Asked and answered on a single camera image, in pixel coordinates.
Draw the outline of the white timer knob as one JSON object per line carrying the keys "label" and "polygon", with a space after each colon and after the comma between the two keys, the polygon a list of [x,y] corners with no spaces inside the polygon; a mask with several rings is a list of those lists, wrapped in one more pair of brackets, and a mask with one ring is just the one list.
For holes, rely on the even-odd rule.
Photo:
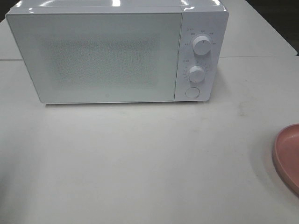
{"label": "white timer knob", "polygon": [[200,66],[193,66],[189,69],[188,77],[192,83],[200,83],[205,79],[205,70]]}

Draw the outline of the pink round plate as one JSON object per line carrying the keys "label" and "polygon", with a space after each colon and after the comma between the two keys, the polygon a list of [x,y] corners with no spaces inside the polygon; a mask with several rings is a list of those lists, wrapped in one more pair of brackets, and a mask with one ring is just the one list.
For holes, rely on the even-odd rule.
{"label": "pink round plate", "polygon": [[299,194],[299,125],[292,124],[276,136],[272,152],[276,172],[286,186]]}

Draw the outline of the white microwave oven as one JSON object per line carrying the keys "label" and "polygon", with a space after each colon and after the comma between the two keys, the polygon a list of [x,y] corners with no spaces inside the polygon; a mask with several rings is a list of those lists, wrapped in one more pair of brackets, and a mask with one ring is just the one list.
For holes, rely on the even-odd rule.
{"label": "white microwave oven", "polygon": [[[174,13],[181,14],[181,27],[175,93],[174,99],[170,102],[207,101],[211,95],[229,18],[228,10],[218,0],[21,0],[9,10],[6,14],[6,20],[9,15],[27,14]],[[207,34],[212,39],[210,52],[203,56],[196,55],[191,44],[193,38],[199,34]],[[205,79],[200,83],[189,81],[189,69],[193,66],[200,66],[205,70]],[[186,90],[190,87],[196,87],[200,90],[197,98],[188,98],[185,95]]]}

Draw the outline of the white microwave door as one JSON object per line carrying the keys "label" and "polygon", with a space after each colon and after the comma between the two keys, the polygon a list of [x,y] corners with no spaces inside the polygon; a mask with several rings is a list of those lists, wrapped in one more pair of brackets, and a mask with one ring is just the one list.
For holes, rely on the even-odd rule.
{"label": "white microwave door", "polygon": [[41,102],[172,101],[181,14],[7,17]]}

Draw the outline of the white upper power knob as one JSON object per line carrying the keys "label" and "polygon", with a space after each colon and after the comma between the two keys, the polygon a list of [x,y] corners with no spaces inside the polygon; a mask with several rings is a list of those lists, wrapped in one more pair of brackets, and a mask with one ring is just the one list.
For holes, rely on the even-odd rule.
{"label": "white upper power knob", "polygon": [[212,39],[207,34],[199,34],[193,38],[191,44],[193,52],[198,56],[203,56],[210,52]]}

